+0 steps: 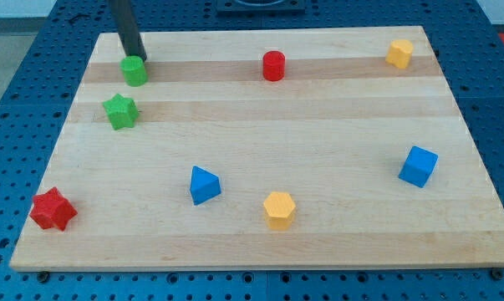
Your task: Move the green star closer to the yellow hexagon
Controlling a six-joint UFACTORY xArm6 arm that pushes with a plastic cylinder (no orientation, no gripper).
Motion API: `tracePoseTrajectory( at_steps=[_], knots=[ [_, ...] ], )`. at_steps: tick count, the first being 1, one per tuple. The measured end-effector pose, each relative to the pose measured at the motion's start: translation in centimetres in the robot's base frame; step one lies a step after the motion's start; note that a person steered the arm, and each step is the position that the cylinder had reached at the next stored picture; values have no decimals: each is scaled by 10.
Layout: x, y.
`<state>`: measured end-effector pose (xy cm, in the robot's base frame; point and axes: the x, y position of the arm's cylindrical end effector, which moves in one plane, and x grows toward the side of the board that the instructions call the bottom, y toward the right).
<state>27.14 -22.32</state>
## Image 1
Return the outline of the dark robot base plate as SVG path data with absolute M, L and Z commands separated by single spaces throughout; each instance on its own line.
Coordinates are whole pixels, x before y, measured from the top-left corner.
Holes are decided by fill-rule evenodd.
M 303 12 L 306 0 L 214 0 L 218 13 Z

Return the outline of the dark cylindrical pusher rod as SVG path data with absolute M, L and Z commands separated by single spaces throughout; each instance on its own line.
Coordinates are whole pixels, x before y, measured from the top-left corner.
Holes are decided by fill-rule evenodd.
M 125 54 L 127 56 L 138 56 L 145 62 L 147 54 L 136 22 L 132 2 L 130 0 L 108 0 L 108 5 Z

